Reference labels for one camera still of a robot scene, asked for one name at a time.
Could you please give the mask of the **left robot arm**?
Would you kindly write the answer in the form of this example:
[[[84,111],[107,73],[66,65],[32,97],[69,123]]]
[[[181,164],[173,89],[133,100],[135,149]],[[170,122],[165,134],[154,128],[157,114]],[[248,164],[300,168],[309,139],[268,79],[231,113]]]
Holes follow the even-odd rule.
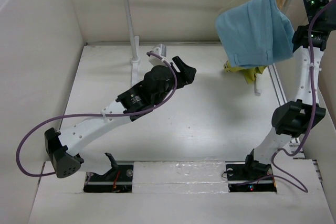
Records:
[[[172,62],[158,57],[159,64],[144,75],[142,81],[118,95],[97,116],[86,116],[82,122],[56,131],[45,132],[45,147],[56,176],[66,178],[83,171],[112,180],[118,165],[110,153],[93,155],[83,149],[117,127],[131,123],[164,104],[177,89],[191,84],[196,69],[175,56]]]

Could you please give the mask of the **yellow-green garment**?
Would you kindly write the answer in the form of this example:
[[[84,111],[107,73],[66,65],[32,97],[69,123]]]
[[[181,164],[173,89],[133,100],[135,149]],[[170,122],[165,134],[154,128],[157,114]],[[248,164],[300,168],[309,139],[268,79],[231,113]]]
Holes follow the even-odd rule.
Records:
[[[252,84],[257,80],[258,74],[263,74],[267,66],[253,67],[253,68],[243,68],[243,67],[233,67],[227,60],[224,64],[224,70],[227,73],[241,73],[248,84]]]

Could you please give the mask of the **light blue trousers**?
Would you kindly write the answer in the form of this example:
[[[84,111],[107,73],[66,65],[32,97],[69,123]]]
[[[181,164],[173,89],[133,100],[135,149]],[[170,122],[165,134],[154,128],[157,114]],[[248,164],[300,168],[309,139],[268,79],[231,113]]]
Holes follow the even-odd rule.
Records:
[[[293,56],[294,29],[276,0],[250,0],[220,14],[215,29],[233,67],[269,66]]]

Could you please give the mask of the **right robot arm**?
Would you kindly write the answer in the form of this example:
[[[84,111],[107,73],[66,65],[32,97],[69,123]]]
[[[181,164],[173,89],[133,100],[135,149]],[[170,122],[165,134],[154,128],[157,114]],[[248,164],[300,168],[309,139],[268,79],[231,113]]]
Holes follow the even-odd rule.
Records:
[[[320,61],[327,40],[335,30],[335,0],[303,0],[307,25],[294,33],[293,56],[296,62],[295,91],[292,99],[278,107],[272,116],[272,128],[263,142],[245,159],[242,173],[248,180],[267,175],[275,155],[300,135],[310,130],[324,117],[317,95]]]

